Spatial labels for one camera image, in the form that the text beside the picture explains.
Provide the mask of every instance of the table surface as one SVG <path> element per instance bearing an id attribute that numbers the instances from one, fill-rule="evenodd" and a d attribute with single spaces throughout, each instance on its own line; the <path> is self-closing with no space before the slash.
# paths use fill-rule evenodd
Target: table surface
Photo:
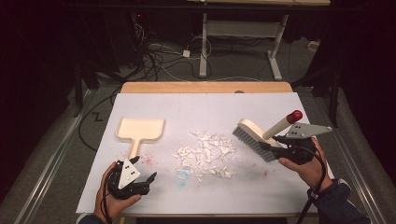
<path id="1" fill-rule="evenodd" d="M 245 93 L 233 94 L 236 91 Z M 306 184 L 278 162 L 263 161 L 232 135 L 241 118 L 249 118 L 265 130 L 282 119 L 286 111 L 294 109 L 304 113 L 300 99 L 284 82 L 125 83 L 108 120 L 77 212 L 92 211 L 92 204 L 87 202 L 94 198 L 103 169 L 128 154 L 131 142 L 121 141 L 115 135 L 120 118 L 140 118 L 165 119 L 163 136 L 139 149 L 142 160 L 139 172 L 159 175 L 150 186 L 150 194 L 133 209 L 126 209 L 126 216 L 298 216 L 306 202 Z M 309 121 L 304 117 L 301 122 Z M 172 155 L 177 154 L 180 146 L 195 147 L 197 141 L 190 134 L 191 129 L 232 139 L 236 153 L 225 166 L 224 161 L 215 164 L 232 171 L 231 179 L 204 175 L 201 182 L 195 178 L 196 172 L 201 171 L 178 171 L 179 161 Z M 315 210 L 312 207 L 309 213 L 315 214 Z"/>

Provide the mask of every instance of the wooden brush handle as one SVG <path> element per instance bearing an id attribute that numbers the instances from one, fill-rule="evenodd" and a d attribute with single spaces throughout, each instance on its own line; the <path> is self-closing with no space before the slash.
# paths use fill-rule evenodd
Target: wooden brush handle
<path id="1" fill-rule="evenodd" d="M 300 110 L 294 110 L 291 114 L 287 115 L 285 118 L 280 120 L 276 125 L 270 128 L 268 131 L 264 132 L 262 138 L 268 140 L 272 138 L 277 133 L 282 132 L 287 129 L 291 124 L 297 122 L 303 117 L 303 113 Z"/>
<path id="2" fill-rule="evenodd" d="M 129 160 L 137 156 L 137 150 L 139 149 L 140 141 L 140 139 L 134 139 L 132 142 L 131 149 L 129 150 Z"/>

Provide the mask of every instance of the dustpan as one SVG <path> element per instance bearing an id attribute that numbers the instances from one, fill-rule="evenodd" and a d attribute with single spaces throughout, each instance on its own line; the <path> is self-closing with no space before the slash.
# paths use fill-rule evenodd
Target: dustpan
<path id="1" fill-rule="evenodd" d="M 121 139 L 132 140 L 129 160 L 137 155 L 140 143 L 155 141 L 161 137 L 164 122 L 164 119 L 121 119 L 117 136 Z"/>

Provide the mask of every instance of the dustpan handle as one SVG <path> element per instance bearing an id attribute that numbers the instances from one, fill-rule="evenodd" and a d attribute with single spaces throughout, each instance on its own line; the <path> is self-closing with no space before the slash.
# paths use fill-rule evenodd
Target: dustpan handle
<path id="1" fill-rule="evenodd" d="M 139 145 L 140 145 L 140 140 L 134 140 L 132 142 L 131 149 L 129 150 L 128 160 L 130 160 L 131 158 L 136 157 L 137 149 L 139 148 Z"/>

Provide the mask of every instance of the human hand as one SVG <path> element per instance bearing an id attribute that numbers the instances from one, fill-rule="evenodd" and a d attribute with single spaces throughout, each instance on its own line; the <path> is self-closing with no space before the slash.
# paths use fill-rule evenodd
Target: human hand
<path id="1" fill-rule="evenodd" d="M 105 183 L 106 176 L 114 167 L 116 167 L 115 162 L 111 163 L 111 165 L 107 168 L 107 170 L 105 171 L 105 173 L 102 176 L 102 182 L 101 182 L 100 188 L 96 194 L 95 209 L 94 209 L 93 213 L 97 217 L 99 217 L 104 223 L 107 223 L 107 222 L 106 222 L 105 215 L 102 212 L 102 211 L 105 211 L 104 202 L 103 202 L 103 190 L 106 191 L 106 195 L 107 195 L 106 196 L 106 206 L 107 206 L 108 215 L 110 216 L 111 220 L 114 220 L 115 218 L 117 218 L 125 208 L 131 206 L 134 203 L 137 203 L 142 197 L 141 195 L 137 194 L 137 195 L 134 195 L 126 200 L 120 200 L 120 199 L 114 198 L 114 196 L 111 195 L 107 189 L 104 189 L 104 183 Z"/>
<path id="2" fill-rule="evenodd" d="M 324 155 L 324 151 L 321 148 L 318 139 L 315 137 L 312 137 L 312 141 L 315 143 L 315 147 L 318 149 L 317 155 L 319 155 L 324 164 L 326 165 L 326 175 L 325 178 L 321 184 L 321 187 L 319 189 L 319 192 L 322 192 L 325 190 L 327 187 L 329 187 L 332 184 L 332 180 L 330 179 L 329 175 L 327 174 L 327 162 L 326 158 Z M 311 188 L 315 189 L 316 186 L 318 185 L 318 182 L 321 177 L 321 164 L 320 162 L 314 158 L 312 161 L 307 162 L 302 165 L 298 165 L 286 158 L 279 158 L 278 160 L 282 165 L 284 165 L 286 168 L 289 168 L 292 171 L 295 171 L 298 173 L 300 178 Z"/>

